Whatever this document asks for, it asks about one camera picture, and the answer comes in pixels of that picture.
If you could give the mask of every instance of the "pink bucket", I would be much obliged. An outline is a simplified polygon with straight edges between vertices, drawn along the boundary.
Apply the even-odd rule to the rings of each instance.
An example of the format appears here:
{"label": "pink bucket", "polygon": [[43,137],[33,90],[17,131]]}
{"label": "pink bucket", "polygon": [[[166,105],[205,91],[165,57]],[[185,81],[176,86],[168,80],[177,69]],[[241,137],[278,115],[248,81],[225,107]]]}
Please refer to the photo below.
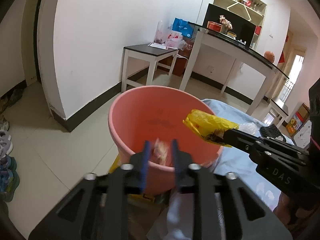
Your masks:
{"label": "pink bucket", "polygon": [[[194,162],[210,165],[220,146],[204,142],[182,123],[192,109],[213,114],[198,98],[174,88],[143,86],[121,94],[108,116],[121,162],[127,163],[131,155],[141,152],[145,140],[159,138],[168,143],[177,139],[179,149],[190,153]],[[160,194],[174,185],[174,168],[149,161],[146,194]]]}

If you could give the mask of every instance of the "red box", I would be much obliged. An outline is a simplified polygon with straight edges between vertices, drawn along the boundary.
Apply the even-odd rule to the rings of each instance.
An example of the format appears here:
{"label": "red box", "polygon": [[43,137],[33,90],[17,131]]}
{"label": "red box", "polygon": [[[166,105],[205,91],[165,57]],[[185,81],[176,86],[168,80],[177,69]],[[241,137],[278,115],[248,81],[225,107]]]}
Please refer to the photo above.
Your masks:
{"label": "red box", "polygon": [[215,22],[210,22],[210,21],[207,24],[207,28],[208,29],[216,31],[216,32],[220,32],[221,26],[222,26],[222,24],[215,23]]}
{"label": "red box", "polygon": [[260,33],[261,33],[261,29],[262,29],[262,27],[261,27],[261,26],[257,26],[257,27],[256,27],[256,31],[255,31],[255,33],[256,33],[257,35],[260,35]]}

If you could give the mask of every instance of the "doorway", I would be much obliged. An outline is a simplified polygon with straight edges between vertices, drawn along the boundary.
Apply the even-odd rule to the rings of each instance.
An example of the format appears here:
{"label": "doorway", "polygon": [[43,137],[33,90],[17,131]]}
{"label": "doorway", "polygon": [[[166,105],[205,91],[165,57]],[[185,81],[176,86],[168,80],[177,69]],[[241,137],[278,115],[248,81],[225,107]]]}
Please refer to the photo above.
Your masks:
{"label": "doorway", "polygon": [[303,60],[306,54],[306,49],[300,46],[293,45],[289,52],[287,64],[284,68],[285,73],[289,73],[289,79],[283,77],[278,83],[272,97],[279,97],[282,102],[285,102],[296,83],[301,71]]}

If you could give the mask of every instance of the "black tabletop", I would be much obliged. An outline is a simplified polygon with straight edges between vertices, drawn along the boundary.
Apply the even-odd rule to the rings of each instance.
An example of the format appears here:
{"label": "black tabletop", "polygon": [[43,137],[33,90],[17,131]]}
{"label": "black tabletop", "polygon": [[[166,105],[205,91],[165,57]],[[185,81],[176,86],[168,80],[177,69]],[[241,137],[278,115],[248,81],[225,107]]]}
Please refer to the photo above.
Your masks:
{"label": "black tabletop", "polygon": [[176,51],[177,49],[158,49],[158,48],[153,48],[148,46],[149,44],[140,44],[140,45],[134,45],[134,46],[127,46],[124,47],[125,49],[128,50],[133,50],[136,52],[140,52],[143,54],[148,54],[148,55],[152,55],[152,56],[162,56],[164,54]]}
{"label": "black tabletop", "polygon": [[289,116],[289,109],[278,97],[272,98],[272,102],[274,102],[287,116]]}
{"label": "black tabletop", "polygon": [[261,54],[259,54],[258,52],[256,52],[255,50],[253,49],[250,49],[250,48],[247,48],[244,44],[240,43],[239,41],[236,41],[235,39],[233,38],[230,38],[229,36],[227,35],[224,35],[222,33],[219,33],[219,32],[216,32],[216,31],[213,31],[213,30],[210,30],[208,28],[205,28],[199,24],[195,24],[195,23],[191,23],[189,22],[190,25],[193,25],[194,27],[198,27],[198,28],[204,28],[206,30],[208,30],[208,34],[211,35],[211,36],[214,36],[216,38],[219,38],[223,41],[226,41],[236,47],[238,47],[239,49],[242,49],[243,51],[245,51],[246,53],[250,54],[251,56],[255,57],[257,60],[261,61],[262,63],[264,63],[267,67],[269,68],[276,68],[277,70],[279,70],[286,78],[289,79],[289,77],[283,73],[277,66],[275,66],[274,64],[272,64],[269,60],[267,60],[264,56],[262,56]]}

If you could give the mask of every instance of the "white plastic bag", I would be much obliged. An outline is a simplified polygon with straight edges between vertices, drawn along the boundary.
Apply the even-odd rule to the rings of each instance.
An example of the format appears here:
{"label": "white plastic bag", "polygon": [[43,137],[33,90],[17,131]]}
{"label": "white plastic bag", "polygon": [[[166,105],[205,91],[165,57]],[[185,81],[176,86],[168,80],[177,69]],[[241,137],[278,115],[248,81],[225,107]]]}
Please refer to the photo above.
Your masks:
{"label": "white plastic bag", "polygon": [[182,33],[171,31],[164,44],[170,48],[183,50],[187,43],[183,40]]}
{"label": "white plastic bag", "polygon": [[239,130],[251,135],[254,135],[258,130],[258,127],[254,122],[244,123],[239,125]]}
{"label": "white plastic bag", "polygon": [[170,34],[171,27],[163,21],[158,22],[156,35],[153,39],[154,43],[163,44]]}

